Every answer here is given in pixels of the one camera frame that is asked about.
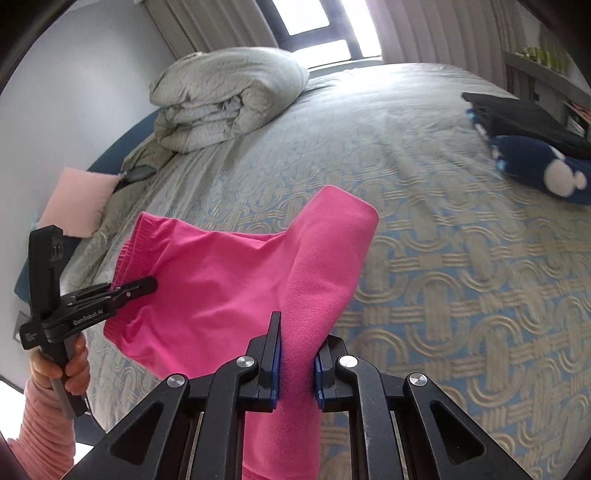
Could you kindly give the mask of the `left forearm pink sleeve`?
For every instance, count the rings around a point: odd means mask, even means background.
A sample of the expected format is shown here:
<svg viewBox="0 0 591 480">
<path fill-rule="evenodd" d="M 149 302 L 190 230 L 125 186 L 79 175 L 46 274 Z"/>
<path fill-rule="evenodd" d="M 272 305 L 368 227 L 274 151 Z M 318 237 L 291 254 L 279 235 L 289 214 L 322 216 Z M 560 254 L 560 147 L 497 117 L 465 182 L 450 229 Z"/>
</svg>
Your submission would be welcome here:
<svg viewBox="0 0 591 480">
<path fill-rule="evenodd" d="M 74 424 L 62 412 L 52 389 L 26 383 L 19 436 L 8 446 L 31 479 L 61 479 L 74 465 Z"/>
</svg>

